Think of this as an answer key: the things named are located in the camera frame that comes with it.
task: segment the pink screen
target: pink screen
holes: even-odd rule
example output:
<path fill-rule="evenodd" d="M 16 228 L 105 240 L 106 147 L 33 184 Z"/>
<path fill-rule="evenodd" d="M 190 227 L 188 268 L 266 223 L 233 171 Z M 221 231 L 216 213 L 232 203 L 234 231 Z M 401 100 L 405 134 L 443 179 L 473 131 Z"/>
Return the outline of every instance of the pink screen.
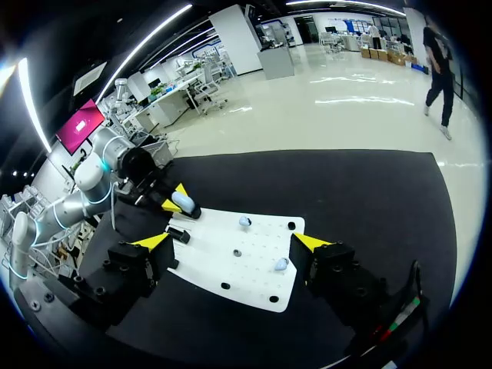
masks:
<path fill-rule="evenodd" d="M 65 125 L 56 133 L 56 137 L 65 146 L 70 155 L 82 145 L 87 137 L 105 120 L 96 104 L 87 101 Z"/>

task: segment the black mat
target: black mat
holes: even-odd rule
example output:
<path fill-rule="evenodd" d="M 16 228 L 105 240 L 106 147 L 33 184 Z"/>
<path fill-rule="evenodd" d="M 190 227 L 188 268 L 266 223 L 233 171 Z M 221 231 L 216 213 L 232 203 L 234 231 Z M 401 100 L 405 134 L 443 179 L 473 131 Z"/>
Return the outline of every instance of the black mat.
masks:
<path fill-rule="evenodd" d="M 301 216 L 305 233 L 344 240 L 390 292 L 414 259 L 423 271 L 431 324 L 446 313 L 454 285 L 456 237 L 444 179 L 434 156 L 406 151 L 269 151 L 179 158 L 180 178 L 202 207 Z M 97 268 L 114 241 L 153 235 L 165 217 L 118 204 L 113 232 L 103 217 L 81 265 Z M 295 284 L 288 309 L 237 304 L 167 273 L 109 334 L 164 357 L 209 365 L 321 367 L 343 357 L 354 333 L 323 300 Z M 420 338 L 421 327 L 410 334 Z"/>

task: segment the cardboard box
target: cardboard box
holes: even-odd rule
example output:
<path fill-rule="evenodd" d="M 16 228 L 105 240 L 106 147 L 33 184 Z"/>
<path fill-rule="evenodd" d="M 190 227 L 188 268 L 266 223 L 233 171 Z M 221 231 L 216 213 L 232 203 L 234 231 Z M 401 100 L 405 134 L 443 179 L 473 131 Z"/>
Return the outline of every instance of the cardboard box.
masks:
<path fill-rule="evenodd" d="M 377 50 L 377 56 L 379 60 L 387 62 L 387 52 L 385 50 Z"/>
<path fill-rule="evenodd" d="M 401 65 L 401 66 L 405 65 L 404 56 L 392 50 L 389 50 L 387 52 L 387 60 L 396 65 Z"/>
<path fill-rule="evenodd" d="M 362 55 L 362 58 L 370 58 L 371 57 L 371 54 L 369 54 L 368 48 L 362 48 L 361 49 L 361 55 Z"/>
<path fill-rule="evenodd" d="M 404 60 L 405 60 L 406 62 L 411 62 L 412 64 L 418 64 L 418 63 L 417 63 L 417 58 L 415 58 L 415 57 L 414 57 L 414 56 L 412 56 L 412 55 L 407 55 L 407 56 L 405 56 L 405 57 L 404 57 Z"/>
<path fill-rule="evenodd" d="M 379 59 L 379 57 L 377 56 L 377 50 L 375 48 L 370 48 L 369 54 L 371 54 L 371 59 Z"/>

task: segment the glossy floor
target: glossy floor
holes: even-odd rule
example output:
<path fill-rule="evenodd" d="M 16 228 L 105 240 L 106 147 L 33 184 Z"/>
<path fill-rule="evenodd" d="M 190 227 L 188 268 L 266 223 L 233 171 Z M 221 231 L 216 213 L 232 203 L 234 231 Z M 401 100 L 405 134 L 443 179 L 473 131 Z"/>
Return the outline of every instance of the glossy floor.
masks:
<path fill-rule="evenodd" d="M 295 76 L 262 71 L 224 82 L 222 110 L 187 111 L 166 128 L 177 156 L 283 149 L 399 149 L 432 152 L 450 194 L 457 232 L 454 296 L 474 254 L 487 193 L 487 148 L 480 122 L 455 96 L 452 141 L 440 132 L 442 95 L 424 116 L 431 78 L 357 52 L 291 49 Z"/>

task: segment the black pants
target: black pants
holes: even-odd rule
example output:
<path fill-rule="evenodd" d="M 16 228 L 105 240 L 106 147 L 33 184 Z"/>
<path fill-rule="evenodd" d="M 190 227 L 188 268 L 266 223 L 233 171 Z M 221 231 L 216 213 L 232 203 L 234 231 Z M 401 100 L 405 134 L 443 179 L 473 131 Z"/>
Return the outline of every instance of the black pants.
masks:
<path fill-rule="evenodd" d="M 444 127 L 447 127 L 449 125 L 451 112 L 453 111 L 453 75 L 450 72 L 438 74 L 434 69 L 432 69 L 432 86 L 427 93 L 425 105 L 431 106 L 441 91 L 444 94 L 444 108 L 441 124 Z"/>
<path fill-rule="evenodd" d="M 372 38 L 372 43 L 373 43 L 374 48 L 376 50 L 381 50 L 381 40 L 379 39 L 379 37 L 373 37 Z"/>

